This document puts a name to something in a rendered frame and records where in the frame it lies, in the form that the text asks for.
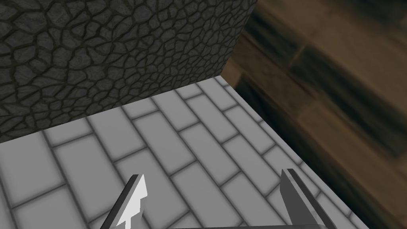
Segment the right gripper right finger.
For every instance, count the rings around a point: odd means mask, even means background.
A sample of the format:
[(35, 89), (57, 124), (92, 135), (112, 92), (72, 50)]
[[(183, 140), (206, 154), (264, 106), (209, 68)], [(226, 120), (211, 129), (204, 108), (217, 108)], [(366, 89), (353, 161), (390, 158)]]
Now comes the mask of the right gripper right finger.
[(294, 169), (282, 169), (279, 191), (291, 229), (337, 229)]

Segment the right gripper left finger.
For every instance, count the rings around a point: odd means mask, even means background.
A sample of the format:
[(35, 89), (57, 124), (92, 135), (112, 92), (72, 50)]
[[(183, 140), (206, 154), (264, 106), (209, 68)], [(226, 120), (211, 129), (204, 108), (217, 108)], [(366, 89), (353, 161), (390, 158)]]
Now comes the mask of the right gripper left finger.
[(140, 229), (146, 199), (144, 175), (132, 175), (100, 229)]

